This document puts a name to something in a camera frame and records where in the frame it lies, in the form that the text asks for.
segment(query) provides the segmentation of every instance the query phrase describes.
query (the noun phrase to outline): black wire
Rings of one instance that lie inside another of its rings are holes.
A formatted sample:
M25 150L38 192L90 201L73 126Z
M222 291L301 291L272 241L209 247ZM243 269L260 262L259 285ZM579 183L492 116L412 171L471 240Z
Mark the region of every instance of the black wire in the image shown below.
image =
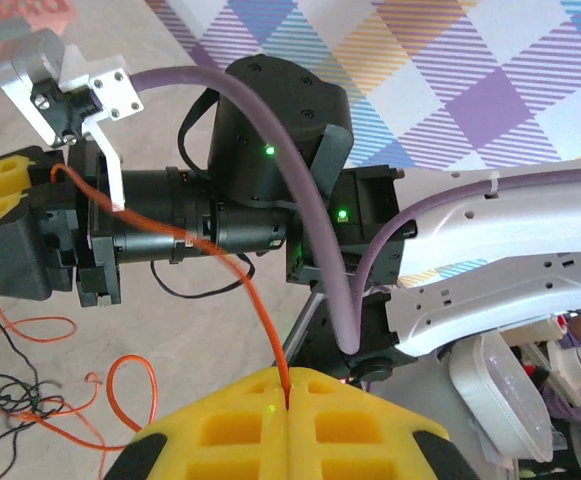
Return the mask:
M238 253L237 257L242 262L248 264L249 269L248 269L248 273L246 274L246 276L250 280L252 280L252 277L254 277L254 274L256 272L256 269L254 267L254 263L252 263L252 260L250 260L250 258L248 258L248 256L245 253ZM172 290L170 287L168 287L164 283L164 281L161 279L161 277L159 277L159 274L157 273L157 268L155 266L154 261L150 262L150 271L152 272L152 276L157 281L157 283L159 284L159 286L161 287L162 290L164 290L166 293L172 295L173 297L185 298L187 300L197 300L199 298L208 298L208 297L212 297L214 295L220 295L222 293L230 292L230 291L234 290L235 288L239 288L241 286L241 284L243 283L241 281L241 279L239 279L236 282L231 283L230 285L226 285L225 287L221 287L221 288L218 288L216 290L210 290L209 292L197 293L194 295L186 295L183 293L175 292L174 290Z
M195 175L204 180L210 180L207 172L201 170L196 163L192 161L186 150L186 134L193 127L197 120L199 120L208 109L214 105L217 100L219 100L219 94L210 88L206 88L199 98L195 100L190 107L186 117L179 127L179 133L177 135L177 146L179 147L179 155L185 162L185 164L192 170Z
M6 469L0 474L1 480L12 470L17 461L17 441L19 434L29 429L33 425L36 425L36 422L24 421L19 422L18 425L11 425L10 421L16 418L16 415L22 411L30 411L31 413L44 419L49 418L53 414L61 411L65 406L65 402L63 397L60 395L52 395L48 397L41 396L41 386L51 384L60 387L61 385L58 382L50 380L39 381L39 372L37 368L32 364L32 362L30 362L28 357L17 348L17 346L12 341L8 330L3 325L1 325L1 323L0 330L6 337L10 348L23 359L25 364L30 368L34 375L34 383L29 384L12 375L0 373L0 379L9 381L9 383L6 383L0 387L0 411L5 414L6 423L6 431L0 433L0 440L12 435L12 458ZM21 395L16 396L16 392L10 391L15 387L21 389ZM43 403L49 400L56 401L59 403L59 406L57 408L44 410Z

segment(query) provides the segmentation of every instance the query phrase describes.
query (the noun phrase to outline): checkered tablecloth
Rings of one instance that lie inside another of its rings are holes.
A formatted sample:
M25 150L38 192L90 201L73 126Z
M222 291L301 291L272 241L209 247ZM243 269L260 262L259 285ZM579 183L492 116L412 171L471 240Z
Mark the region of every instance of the checkered tablecloth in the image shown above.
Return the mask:
M345 87L348 166L581 157L581 0L146 1L200 65L264 52Z

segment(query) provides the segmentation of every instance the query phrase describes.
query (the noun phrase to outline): floor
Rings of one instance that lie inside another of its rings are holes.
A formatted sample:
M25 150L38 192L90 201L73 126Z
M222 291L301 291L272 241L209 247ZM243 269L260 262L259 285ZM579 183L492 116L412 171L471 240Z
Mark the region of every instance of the floor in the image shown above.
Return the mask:
M142 0L73 0L78 20L69 26L66 43L79 46L86 59L122 54L134 72L151 67L192 63ZM122 122L105 125L124 156L124 168L162 169L181 166L175 138L178 125L201 89L170 87L143 95L146 110ZM189 135L189 151L204 162L211 116ZM0 155L39 144L39 138L0 91ZM284 282L284 252L255 260L258 287L282 336L286 335L308 296L308 289ZM182 292L199 292L231 282L213 259L190 260L177 267L161 265L170 284ZM83 382L91 371L105 376L120 356L137 354L153 364L159 381L158 415L166 415L236 379L270 365L272 354L247 295L241 290L219 298L183 301L163 293L148 266L121 269L123 303L81 309L76 293L55 294L43 303L2 299L12 320L38 315L63 315L78 324L72 338L55 344L17 345L39 368L41 376L62 384L61 393L73 404L87 401L91 386ZM34 325L26 332L61 334L60 324ZM0 372L27 375L4 340L0 340ZM130 417L144 424L150 405L147 376L140 366L120 370L117 397ZM111 445L128 442L132 432L117 420L102 396L87 417ZM3 431L0 416L0 432ZM57 420L76 435L94 441L71 419ZM0 473L11 459L9 441L0 442ZM41 427L21 436L18 459L6 478L96 478L99 454L80 448Z

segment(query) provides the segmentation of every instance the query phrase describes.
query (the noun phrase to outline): screw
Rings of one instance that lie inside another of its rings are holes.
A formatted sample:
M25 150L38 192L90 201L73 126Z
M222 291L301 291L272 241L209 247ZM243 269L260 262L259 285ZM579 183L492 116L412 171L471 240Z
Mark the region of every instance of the screw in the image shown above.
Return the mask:
M77 137L72 135L71 133L67 133L63 136L63 143L66 145L74 145L77 143Z
M34 106L39 110L47 110L50 107L50 102L45 95L37 95L34 97Z

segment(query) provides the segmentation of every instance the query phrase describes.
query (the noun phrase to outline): black cylindrical motor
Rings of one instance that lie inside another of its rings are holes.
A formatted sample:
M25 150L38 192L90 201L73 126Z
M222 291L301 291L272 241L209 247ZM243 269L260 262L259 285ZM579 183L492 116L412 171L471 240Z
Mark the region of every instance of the black cylindrical motor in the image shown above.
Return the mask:
M228 253L265 252L283 245L287 210L237 204L214 191L207 181L176 168L125 171L127 208L150 219L188 230ZM118 263L150 260L178 262L203 253L172 235L130 227L114 219L113 241Z

